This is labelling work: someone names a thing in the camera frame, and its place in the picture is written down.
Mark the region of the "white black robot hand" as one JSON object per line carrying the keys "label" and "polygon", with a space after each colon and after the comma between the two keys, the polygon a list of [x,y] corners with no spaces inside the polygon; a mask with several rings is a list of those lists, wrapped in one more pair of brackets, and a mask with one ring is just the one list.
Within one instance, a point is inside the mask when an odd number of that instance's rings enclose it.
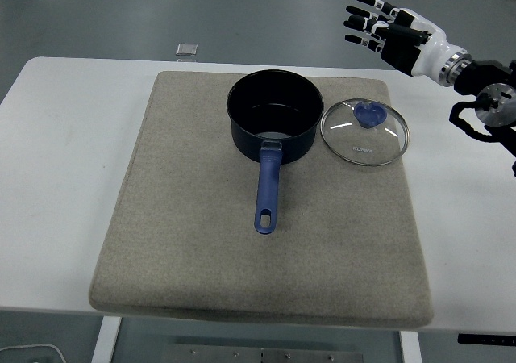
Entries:
{"label": "white black robot hand", "polygon": [[346,8],[350,16],[343,25],[354,32],[345,40],[378,53],[396,70],[450,86],[452,69],[471,59],[464,48],[447,41],[444,30],[414,11],[383,0],[355,1],[369,9]]}

